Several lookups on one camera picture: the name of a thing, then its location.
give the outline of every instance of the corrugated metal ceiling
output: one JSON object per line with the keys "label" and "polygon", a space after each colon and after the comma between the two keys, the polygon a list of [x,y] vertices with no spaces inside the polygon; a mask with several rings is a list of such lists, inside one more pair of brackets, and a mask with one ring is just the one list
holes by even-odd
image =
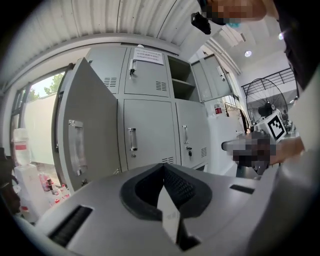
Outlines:
{"label": "corrugated metal ceiling", "polygon": [[129,33],[164,40],[177,46],[192,40],[190,14],[196,0],[51,0],[26,20],[0,70],[0,84],[42,52],[87,35]]}

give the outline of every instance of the open shelf compartment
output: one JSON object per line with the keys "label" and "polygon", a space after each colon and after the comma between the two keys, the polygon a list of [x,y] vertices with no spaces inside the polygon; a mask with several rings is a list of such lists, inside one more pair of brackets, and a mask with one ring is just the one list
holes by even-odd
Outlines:
{"label": "open shelf compartment", "polygon": [[196,82],[189,63],[168,56],[174,97],[200,102]]}

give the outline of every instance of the ceiling light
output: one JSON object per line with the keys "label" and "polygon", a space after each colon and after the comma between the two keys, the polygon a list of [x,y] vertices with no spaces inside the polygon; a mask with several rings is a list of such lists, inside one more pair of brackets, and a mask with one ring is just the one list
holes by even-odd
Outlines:
{"label": "ceiling light", "polygon": [[245,53],[244,53],[244,56],[246,57],[250,57],[252,54],[252,52],[250,50],[247,50]]}

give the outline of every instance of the open locker door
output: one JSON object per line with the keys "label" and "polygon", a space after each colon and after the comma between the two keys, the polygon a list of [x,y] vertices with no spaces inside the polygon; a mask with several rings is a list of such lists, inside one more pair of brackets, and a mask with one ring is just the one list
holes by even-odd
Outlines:
{"label": "open locker door", "polygon": [[59,157],[59,144],[58,144],[58,116],[61,106],[61,101],[64,95],[65,87],[68,79],[72,75],[74,64],[70,63],[66,68],[62,80],[60,82],[59,88],[56,92],[56,97],[54,100],[53,111],[52,111],[52,121],[51,121],[51,148],[52,157],[54,162],[54,168],[59,179],[60,184],[66,184],[66,180],[61,168],[61,162]]}
{"label": "open locker door", "polygon": [[78,60],[65,85],[57,137],[71,192],[120,169],[117,99],[85,58]]}

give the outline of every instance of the locker door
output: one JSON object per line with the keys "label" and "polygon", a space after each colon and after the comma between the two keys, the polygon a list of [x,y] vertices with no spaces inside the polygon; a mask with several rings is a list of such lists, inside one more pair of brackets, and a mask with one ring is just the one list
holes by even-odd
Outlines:
{"label": "locker door", "polygon": [[97,47],[92,48],[86,56],[88,62],[92,61],[90,65],[93,70],[113,94],[119,91],[126,50],[125,47]]}
{"label": "locker door", "polygon": [[132,48],[128,70],[126,70],[124,93],[169,97],[168,75],[164,55],[162,54],[163,65],[137,60],[136,71],[130,79],[129,68],[134,54],[135,49]]}
{"label": "locker door", "polygon": [[181,146],[181,165],[196,167],[209,160],[209,125],[205,106],[198,102],[176,102]]}
{"label": "locker door", "polygon": [[124,100],[124,138],[129,170],[155,163],[177,163],[170,102]]}
{"label": "locker door", "polygon": [[205,74],[205,71],[200,63],[200,61],[197,61],[193,63],[192,70],[195,76],[196,84],[199,90],[200,100],[201,102],[208,101],[212,99],[212,93],[210,90],[210,86]]}
{"label": "locker door", "polygon": [[120,167],[117,99],[85,58],[65,85],[57,136],[62,172],[72,192]]}
{"label": "locker door", "polygon": [[[217,99],[227,95],[233,94],[231,85],[226,76],[226,71],[218,62],[216,56],[211,55],[204,59],[206,64],[209,85],[211,88],[212,98]],[[218,67],[221,67],[222,72],[224,73],[224,79],[218,71]]]}

